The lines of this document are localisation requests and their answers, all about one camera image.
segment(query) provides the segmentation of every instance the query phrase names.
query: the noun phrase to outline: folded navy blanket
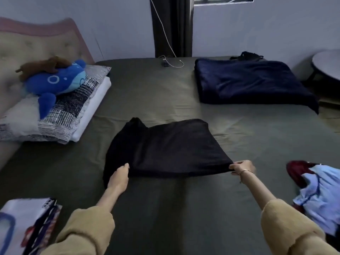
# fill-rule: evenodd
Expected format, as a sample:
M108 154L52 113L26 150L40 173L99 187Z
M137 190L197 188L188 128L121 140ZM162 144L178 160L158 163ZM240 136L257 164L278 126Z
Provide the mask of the folded navy blanket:
M195 75L202 103L294 104L319 112L316 97L282 62L199 58Z

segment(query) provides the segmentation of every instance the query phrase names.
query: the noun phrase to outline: stuffed toy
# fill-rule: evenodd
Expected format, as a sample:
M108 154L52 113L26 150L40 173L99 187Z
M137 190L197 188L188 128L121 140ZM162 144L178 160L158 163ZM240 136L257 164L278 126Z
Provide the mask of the stuffed toy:
M27 92L39 96L40 119L44 119L56 101L56 95L68 93L79 88L85 81L86 63L76 60L67 68L60 68L57 73L38 73L25 82Z
M71 66L71 62L68 60L54 56L48 60L42 61L34 61L25 63L20 66L15 72L21 72L22 74L19 76L21 82L24 82L29 77L40 73L40 72L48 72L48 73L57 73L58 70L56 68L67 68Z

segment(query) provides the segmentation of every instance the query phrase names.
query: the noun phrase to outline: gold bracelet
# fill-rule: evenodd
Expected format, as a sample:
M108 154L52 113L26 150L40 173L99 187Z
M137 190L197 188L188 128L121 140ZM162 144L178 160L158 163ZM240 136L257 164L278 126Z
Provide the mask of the gold bracelet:
M248 171L248 172L251 172L252 174L254 174L252 171L250 171L250 170L243 170L243 171L241 171L238 175L240 176L240 183L243 183L242 182L242 173L243 172L245 172L245 171Z

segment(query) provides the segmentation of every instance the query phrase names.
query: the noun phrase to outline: patterned pillowcase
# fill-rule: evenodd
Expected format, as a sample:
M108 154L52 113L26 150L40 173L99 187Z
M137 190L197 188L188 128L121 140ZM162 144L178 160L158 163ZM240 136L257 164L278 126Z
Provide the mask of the patterned pillowcase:
M54 107L43 120L39 119L38 97L24 98L0 119L0 140L68 143L99 85L96 78L86 76L78 89L57 96Z
M110 72L111 67L101 65L86 65L84 70L87 76L95 78L99 83L102 83L104 77Z

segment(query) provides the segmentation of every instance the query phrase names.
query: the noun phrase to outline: tufted headboard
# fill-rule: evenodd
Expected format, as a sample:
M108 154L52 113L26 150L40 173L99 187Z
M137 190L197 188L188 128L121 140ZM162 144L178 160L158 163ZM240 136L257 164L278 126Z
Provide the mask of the tufted headboard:
M93 58L71 19L53 24L29 24L0 17L0 115L20 100L20 65L60 56L70 61ZM20 143L0 141L0 169L19 148Z

